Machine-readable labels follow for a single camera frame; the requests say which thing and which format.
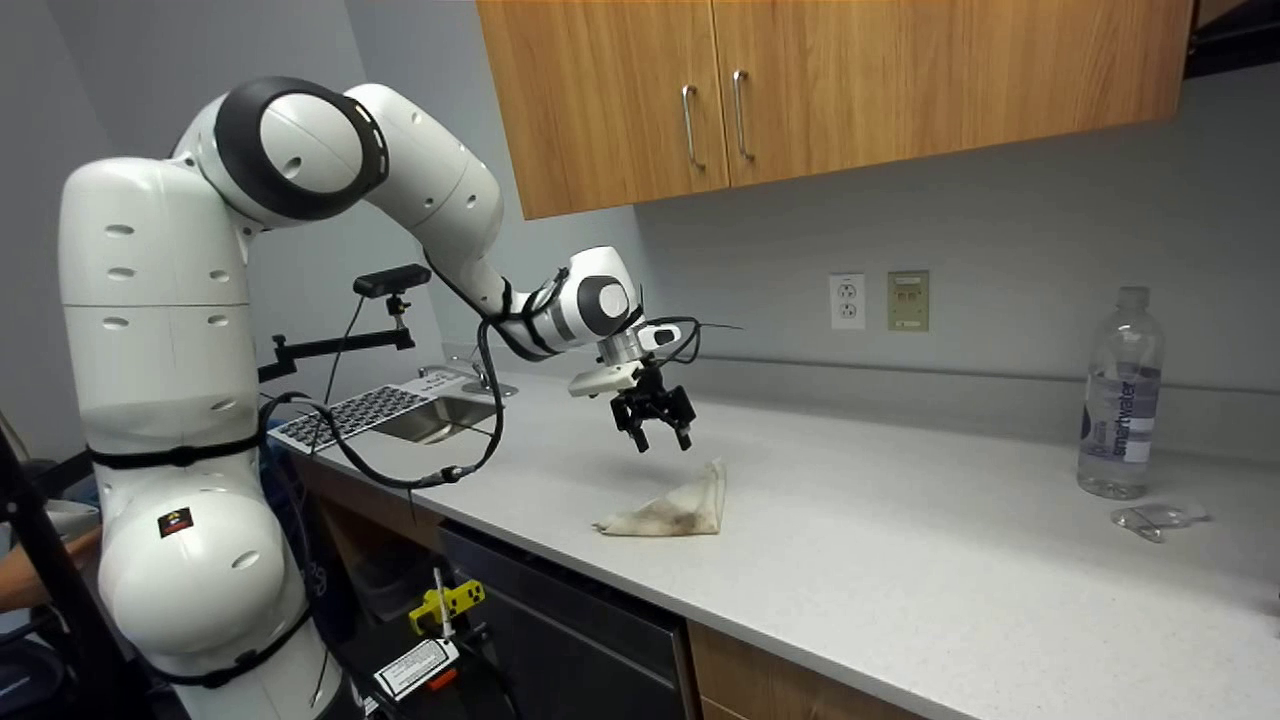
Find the towel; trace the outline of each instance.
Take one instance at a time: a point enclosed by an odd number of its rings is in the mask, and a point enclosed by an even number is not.
[[[700,481],[673,488],[670,495],[598,521],[601,534],[722,534],[725,513],[725,459],[703,463]]]

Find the cable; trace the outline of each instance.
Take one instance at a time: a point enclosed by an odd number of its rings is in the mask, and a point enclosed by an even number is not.
[[[406,488],[406,493],[408,493],[408,488],[456,482],[456,481],[479,470],[479,469],[494,459],[496,442],[504,440],[510,412],[504,412],[502,379],[496,379],[496,371],[494,371],[490,329],[494,329],[490,318],[475,322],[475,347],[479,347],[479,365],[485,365],[490,390],[494,390],[494,433],[490,433],[490,442],[485,442],[479,459],[470,463],[470,469],[448,463],[448,469],[437,469],[431,477],[416,477],[416,481],[383,477],[383,470],[377,470],[377,469],[346,440],[331,408],[325,408],[325,402],[313,401],[313,412],[325,421],[325,427],[331,433],[335,446],[346,453],[346,459],[347,459],[360,477],[369,477],[372,482]],[[262,427],[267,427],[271,412],[276,412],[282,402],[293,402],[293,401],[307,401],[307,394],[303,394],[303,390],[284,390],[284,394],[267,401],[264,412],[262,412]]]
[[[475,641],[490,641],[490,624],[473,629],[470,641],[456,641],[461,646],[461,659],[470,666],[479,666],[479,676],[490,676],[496,684],[496,691],[504,695],[504,707],[514,720],[526,720],[526,707],[522,707],[522,695],[514,686],[514,676],[504,666],[496,666],[479,646]]]
[[[325,657],[322,657],[322,671],[315,671],[315,686],[313,686],[313,702],[322,700],[322,691],[325,691],[325,671],[328,671],[328,646],[325,646]]]
[[[23,463],[34,453],[3,412],[0,412],[0,433],[10,436],[13,455]]]
[[[297,564],[303,568],[303,580],[307,580],[307,591],[313,597],[325,597],[328,591],[328,570],[325,564],[315,564],[315,550],[313,550],[313,528],[307,528],[307,482],[297,481],[289,455],[267,455],[271,446],[264,446],[264,463],[271,463],[267,470],[282,470],[284,481],[284,503],[289,503],[289,517],[293,517],[293,528],[297,528]]]
[[[657,366],[664,366],[664,365],[696,365],[696,354],[703,350],[703,318],[696,318],[696,314],[650,314],[642,329],[657,329],[657,322],[685,322],[690,329],[685,338],[673,350],[657,354]]]
[[[346,329],[346,338],[354,336],[360,310],[364,310],[364,295],[355,299],[355,310],[354,310],[354,318],[347,318],[347,329]],[[346,350],[331,350],[328,379],[325,379],[325,401],[322,401],[322,402],[331,401],[331,379],[335,379],[340,360],[346,360]]]

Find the cabinet handle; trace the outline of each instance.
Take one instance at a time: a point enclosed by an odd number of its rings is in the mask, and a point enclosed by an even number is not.
[[[757,151],[751,151],[751,109],[748,109],[751,71],[732,69],[728,71],[728,89],[732,89],[732,114],[738,114],[738,156],[757,162]]]
[[[696,158],[694,98],[696,98],[696,89],[694,89],[694,82],[679,82],[685,156],[690,156],[690,162],[694,162],[696,173],[703,173],[710,162]]]

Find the cabinet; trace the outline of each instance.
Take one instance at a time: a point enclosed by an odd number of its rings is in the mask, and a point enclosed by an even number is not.
[[[448,560],[490,587],[494,630],[528,720],[696,720],[685,619],[494,534],[446,522]]]
[[[904,707],[700,624],[690,624],[690,646],[703,720],[913,720]]]
[[[479,0],[526,214],[1161,121],[1193,0]]]

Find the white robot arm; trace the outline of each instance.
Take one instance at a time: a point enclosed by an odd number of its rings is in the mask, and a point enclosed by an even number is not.
[[[485,254],[494,173],[402,92],[253,81],[212,98],[173,158],[96,158],[68,177],[59,289],[84,436],[104,495],[100,597],[192,717],[325,717],[340,671],[258,482],[250,236],[372,198],[437,275],[526,360],[601,338],[575,390],[622,390],[616,425],[694,408],[650,350],[642,290],[611,247],[515,290]]]

